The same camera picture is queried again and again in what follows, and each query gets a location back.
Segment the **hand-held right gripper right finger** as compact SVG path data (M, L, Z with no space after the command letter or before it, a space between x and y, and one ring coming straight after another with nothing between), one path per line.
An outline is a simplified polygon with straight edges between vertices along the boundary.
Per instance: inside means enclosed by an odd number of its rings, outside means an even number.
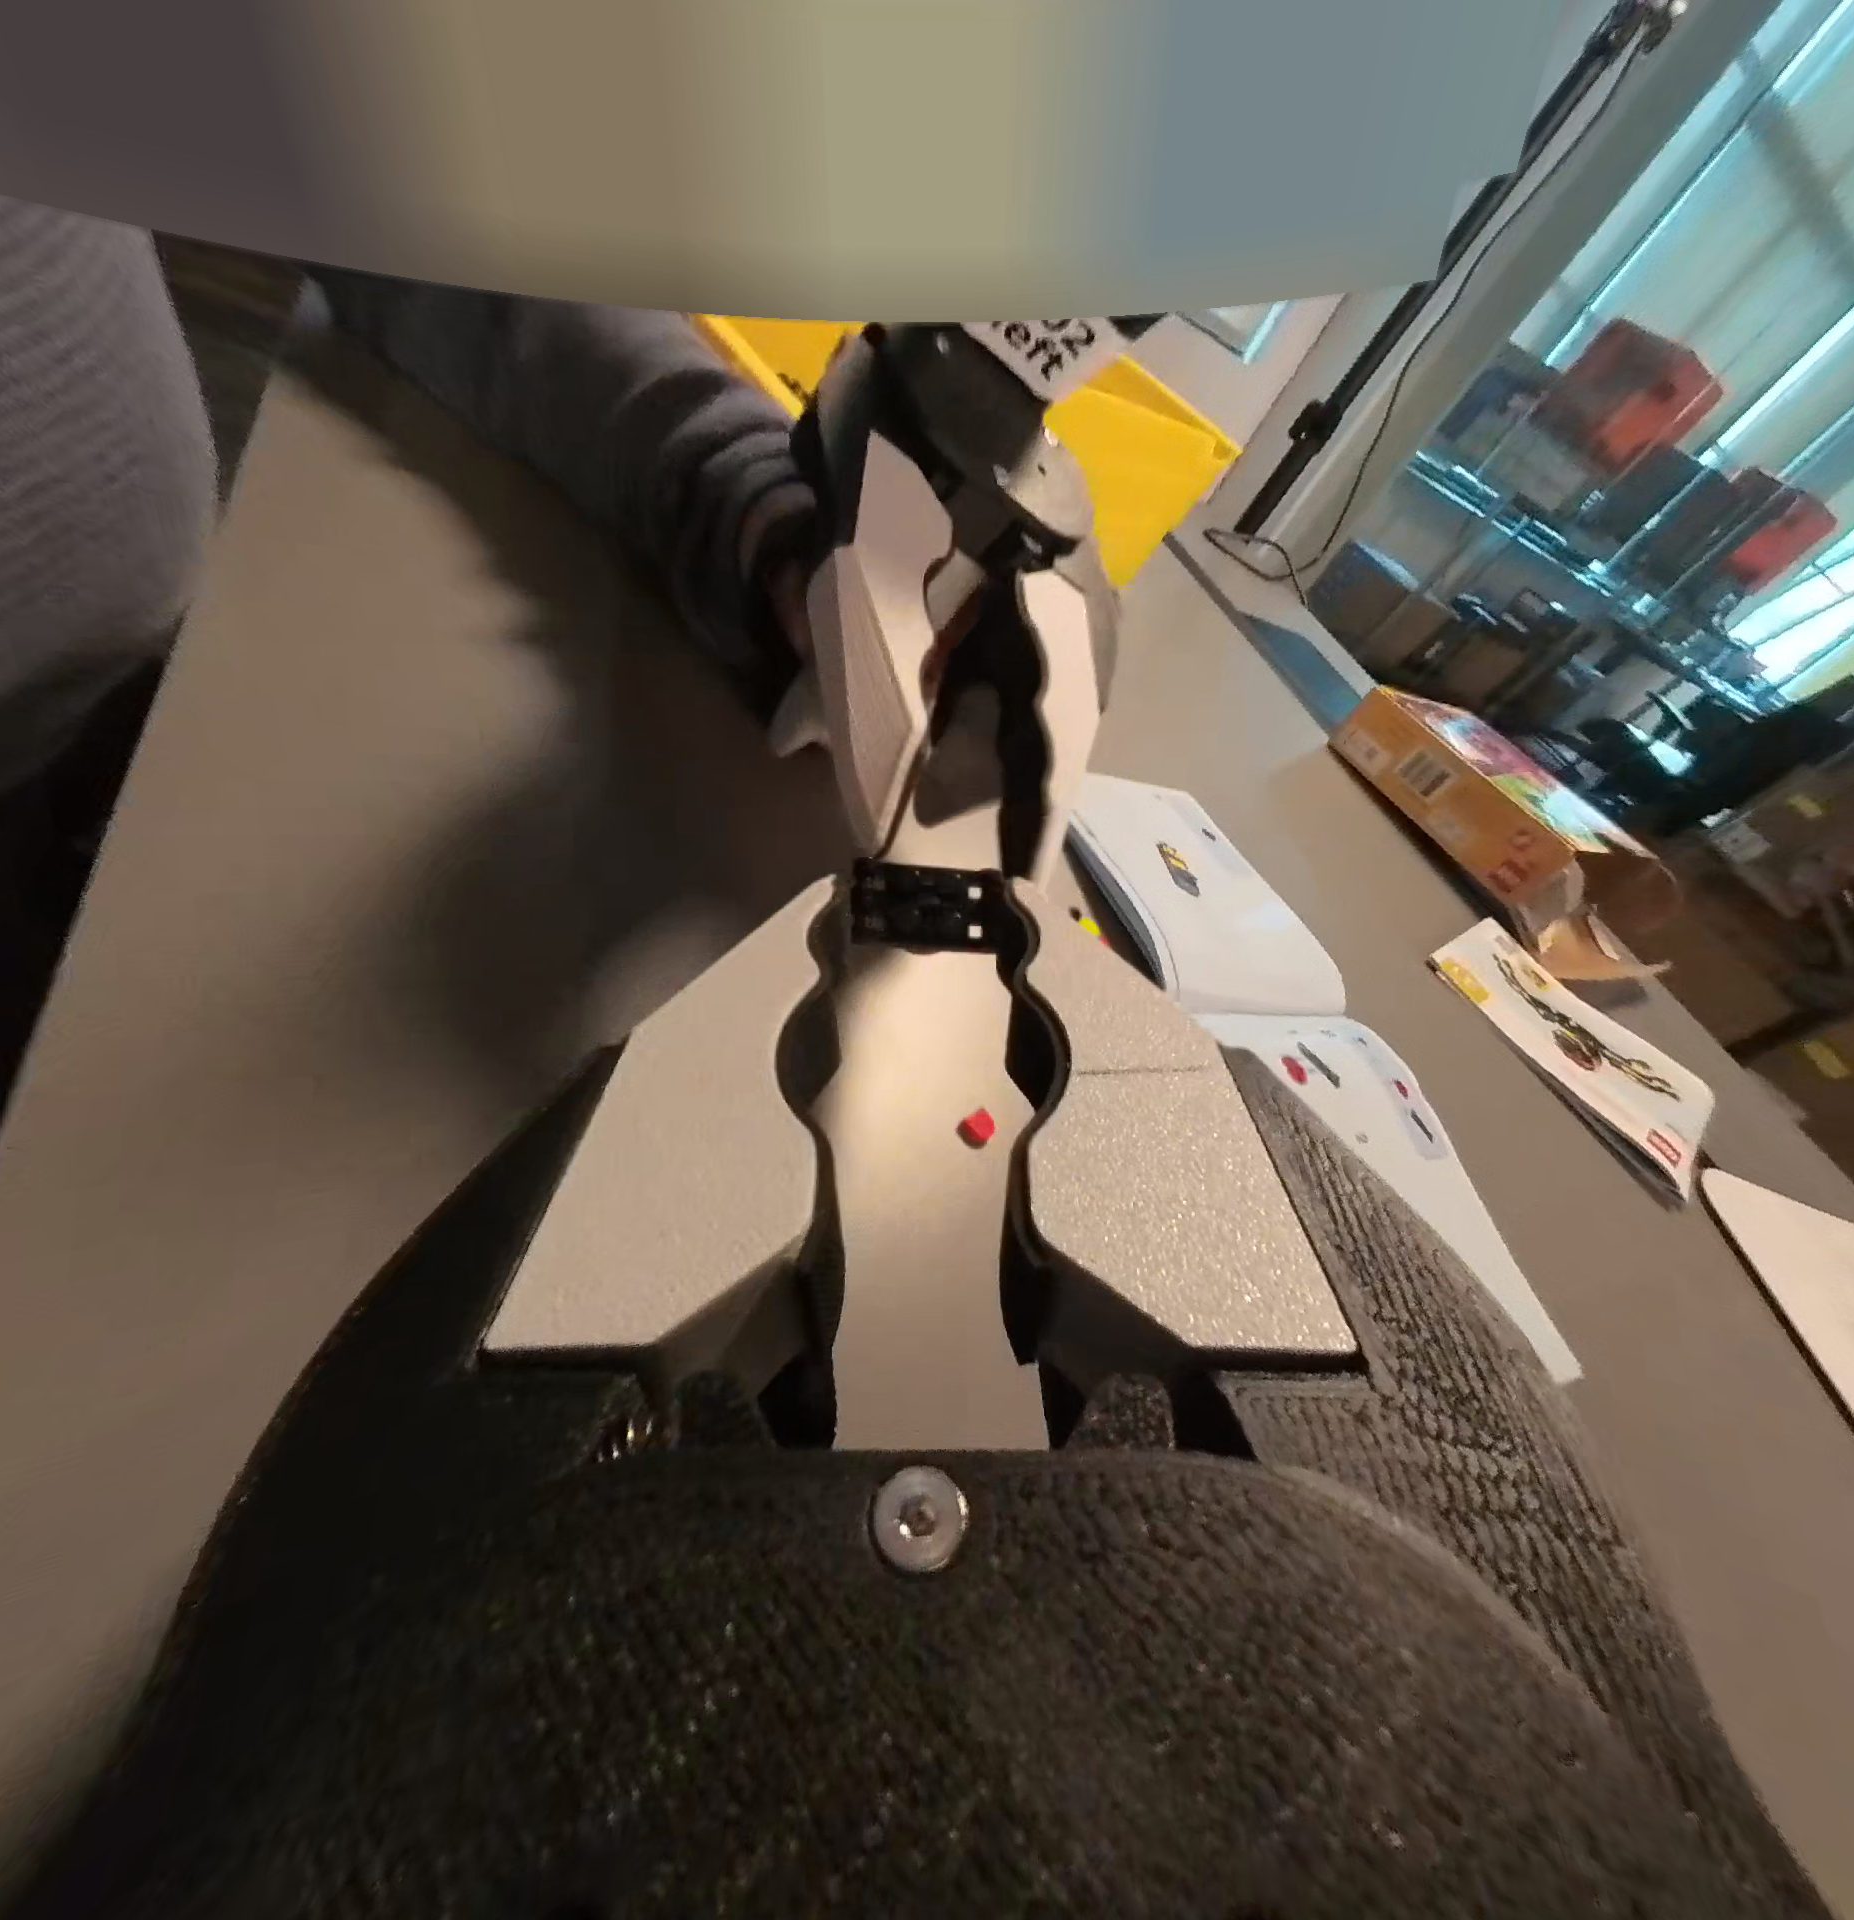
M1240 1391L1347 1394L1366 1356L1220 1041L1043 895L1008 895L1002 1311L1041 1415L1112 1380L1174 1420Z

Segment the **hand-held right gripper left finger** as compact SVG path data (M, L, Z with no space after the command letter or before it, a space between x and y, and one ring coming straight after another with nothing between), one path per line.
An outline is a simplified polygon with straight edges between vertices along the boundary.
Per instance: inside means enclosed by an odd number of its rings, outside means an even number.
M699 1372L749 1392L828 1375L844 1249L831 1162L785 1072L839 1062L817 933L824 877L648 1014L606 1071L522 1243L482 1356L605 1361L657 1400Z

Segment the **black lego piece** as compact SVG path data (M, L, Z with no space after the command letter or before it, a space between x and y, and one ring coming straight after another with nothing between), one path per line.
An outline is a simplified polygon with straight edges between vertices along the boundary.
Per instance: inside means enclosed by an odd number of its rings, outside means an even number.
M1010 923L1004 877L991 870L854 860L846 896L857 946L997 951Z

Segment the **person's left forearm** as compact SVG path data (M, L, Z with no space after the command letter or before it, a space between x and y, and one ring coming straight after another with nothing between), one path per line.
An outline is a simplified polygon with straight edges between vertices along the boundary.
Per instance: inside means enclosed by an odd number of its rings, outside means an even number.
M749 697L778 704L802 664L759 570L798 558L815 495L793 419L689 316L325 262L309 277L341 332L644 562Z

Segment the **orange lego box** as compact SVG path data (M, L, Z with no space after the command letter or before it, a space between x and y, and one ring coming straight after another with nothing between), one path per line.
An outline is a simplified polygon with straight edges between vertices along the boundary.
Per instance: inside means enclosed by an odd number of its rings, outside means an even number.
M1432 843L1527 954L1566 982L1658 977L1627 933L1681 908L1658 853L1477 716L1377 684L1330 753Z

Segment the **yellow plastic bin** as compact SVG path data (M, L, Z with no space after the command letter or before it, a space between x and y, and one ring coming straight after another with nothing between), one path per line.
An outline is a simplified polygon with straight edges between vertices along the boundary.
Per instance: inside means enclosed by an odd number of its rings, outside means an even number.
M860 328L840 321L710 313L693 313L690 322L728 370L788 418L806 408L844 338ZM1239 454L1230 437L1133 357L1106 364L1064 397L1051 423L1084 467L1102 560L1117 589L1134 582Z

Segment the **open white instruction sheet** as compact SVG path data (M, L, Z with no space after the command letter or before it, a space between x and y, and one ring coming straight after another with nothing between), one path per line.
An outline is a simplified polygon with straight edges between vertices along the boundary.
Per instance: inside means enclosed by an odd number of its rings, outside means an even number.
M1582 1367L1527 1282L1412 1069L1370 1026L1294 1014L1203 1014L1230 1050L1271 1069L1486 1284L1555 1383Z

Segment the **white instruction booklet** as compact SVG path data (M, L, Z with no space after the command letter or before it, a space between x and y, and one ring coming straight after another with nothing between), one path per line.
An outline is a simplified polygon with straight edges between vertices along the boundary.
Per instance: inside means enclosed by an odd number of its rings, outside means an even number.
M1148 973L1187 1014L1347 1014L1347 984L1324 944L1191 793L1089 774L1066 847Z

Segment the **folded picture leaflet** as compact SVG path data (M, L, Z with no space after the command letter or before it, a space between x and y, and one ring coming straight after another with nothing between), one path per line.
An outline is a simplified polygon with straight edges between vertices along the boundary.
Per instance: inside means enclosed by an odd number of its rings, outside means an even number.
M1692 1201L1714 1115L1700 1075L1574 993L1494 923L1435 950L1427 968L1649 1187L1673 1206Z

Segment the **black tripod stand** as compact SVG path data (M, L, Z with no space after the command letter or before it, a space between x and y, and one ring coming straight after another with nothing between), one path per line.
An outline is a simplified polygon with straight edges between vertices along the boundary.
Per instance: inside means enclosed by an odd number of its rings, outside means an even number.
M1231 523L1231 534L1249 540L1261 539L1261 527L1268 523L1275 508L1285 504L1306 470L1320 460L1352 403L1405 339L1410 326L1435 300L1435 294L1469 258L1486 229L1513 196L1513 189L1527 181L1539 165L1539 157L1566 127L1572 115L1585 107L1597 82L1617 72L1636 54L1652 54L1681 13L1681 2L1617 2L1597 17L1563 79L1541 99L1522 133L1516 164L1507 172L1490 176L1475 192L1444 239L1435 274L1399 294L1351 366L1321 397L1314 397L1300 408L1289 427L1287 451L1274 466L1271 477L1253 493Z

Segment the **metal shelving rack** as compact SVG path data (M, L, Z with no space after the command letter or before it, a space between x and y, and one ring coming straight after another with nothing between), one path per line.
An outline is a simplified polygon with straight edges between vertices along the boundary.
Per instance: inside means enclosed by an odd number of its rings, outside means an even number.
M1370 672L1403 664L1463 701L1505 699L1544 643L1602 641L1602 672L1681 661L1789 696L1854 643L1854 299L1799 300L1696 352L1721 402L1619 472L1548 430L1544 402L1608 321L1516 328L1366 513L1317 587ZM1737 599L1714 575L1730 474L1815 493L1835 534Z

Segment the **black office chair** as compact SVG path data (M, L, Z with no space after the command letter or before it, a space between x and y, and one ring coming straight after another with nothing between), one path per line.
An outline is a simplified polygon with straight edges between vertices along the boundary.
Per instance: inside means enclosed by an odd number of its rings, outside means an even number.
M1605 819L1636 834L1678 834L1743 807L1782 776L1854 743L1854 726L1817 704L1745 716L1700 699L1646 735L1611 716L1522 737L1539 762Z

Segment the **red storage box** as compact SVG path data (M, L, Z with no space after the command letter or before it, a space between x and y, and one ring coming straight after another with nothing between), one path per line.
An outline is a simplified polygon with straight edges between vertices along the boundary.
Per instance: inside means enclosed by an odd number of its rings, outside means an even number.
M1762 470L1730 474L1730 511L1721 523L1718 578L1745 601L1786 577L1837 530L1837 516L1815 493Z
M1721 397L1719 377L1687 344L1616 317L1558 375L1544 419L1587 466L1619 472L1681 441Z

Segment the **white rounded pad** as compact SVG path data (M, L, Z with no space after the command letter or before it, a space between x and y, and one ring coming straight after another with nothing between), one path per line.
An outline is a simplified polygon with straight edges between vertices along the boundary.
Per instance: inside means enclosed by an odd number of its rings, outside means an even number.
M1854 1222L1719 1168L1700 1191L1854 1430Z

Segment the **person's grey sweater torso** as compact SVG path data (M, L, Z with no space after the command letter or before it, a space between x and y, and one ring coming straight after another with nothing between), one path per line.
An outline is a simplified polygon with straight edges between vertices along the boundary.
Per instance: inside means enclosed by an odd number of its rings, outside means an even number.
M0 796L170 651L217 508L153 237L0 196Z

